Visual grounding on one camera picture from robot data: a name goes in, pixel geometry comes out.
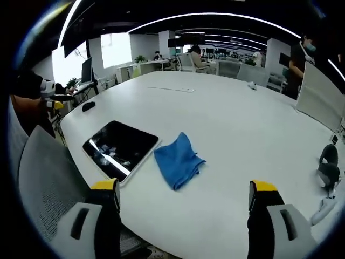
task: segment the white pillar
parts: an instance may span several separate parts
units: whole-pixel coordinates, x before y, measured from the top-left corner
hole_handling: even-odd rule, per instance
[[[279,63],[280,54],[283,53],[290,57],[290,45],[277,39],[269,39],[267,41],[265,69],[269,72],[282,74],[283,68],[288,68]]]
[[[160,40],[160,54],[163,57],[170,57],[170,49],[175,49],[175,48],[168,48],[168,40],[175,39],[175,32],[174,31],[160,31],[158,35],[159,35],[159,40]]]
[[[95,72],[99,78],[107,76],[103,66],[101,38],[89,39],[88,42],[90,44],[93,72]]]

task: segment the hand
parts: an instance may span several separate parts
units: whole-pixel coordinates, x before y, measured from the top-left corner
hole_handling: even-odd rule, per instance
[[[71,87],[70,89],[66,89],[66,94],[73,94],[75,87]]]

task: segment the blue towel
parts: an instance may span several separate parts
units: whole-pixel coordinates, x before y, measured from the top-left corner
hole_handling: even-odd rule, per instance
[[[164,179],[173,190],[180,189],[199,174],[198,166],[206,162],[197,157],[183,132],[172,144],[154,150],[154,154]]]

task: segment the monitor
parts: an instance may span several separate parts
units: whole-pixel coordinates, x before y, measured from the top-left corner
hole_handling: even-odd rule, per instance
[[[226,54],[226,49],[218,49],[218,52],[219,52],[219,53]]]
[[[92,81],[92,57],[86,60],[81,67],[81,82]]]
[[[284,53],[280,54],[279,57],[279,64],[289,67],[290,57],[288,55],[285,55]]]

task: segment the person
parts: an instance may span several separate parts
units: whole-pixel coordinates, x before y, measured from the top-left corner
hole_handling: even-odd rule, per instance
[[[55,138],[54,129],[48,118],[46,101],[41,98],[41,86],[46,82],[47,80],[33,71],[22,70],[10,89],[10,97],[13,109],[27,135],[30,136],[34,128],[40,125]]]
[[[261,52],[257,51],[253,54],[253,60],[255,62],[255,66],[261,66],[263,62],[263,55]]]
[[[153,60],[159,60],[160,58],[162,58],[162,55],[160,54],[159,51],[155,52],[155,57],[153,58]]]
[[[55,84],[55,93],[56,94],[73,94],[75,87],[71,88],[63,88],[62,84],[56,83]]]
[[[311,33],[304,34],[301,41],[291,48],[289,75],[283,94],[297,100],[304,76],[305,62],[308,61],[315,65],[313,58],[315,50],[314,35]]]
[[[202,69],[206,67],[205,69],[206,73],[213,74],[212,69],[209,66],[207,66],[206,63],[201,62],[201,58],[200,58],[201,50],[198,45],[193,45],[188,52],[191,54],[193,63],[197,67],[197,69]]]

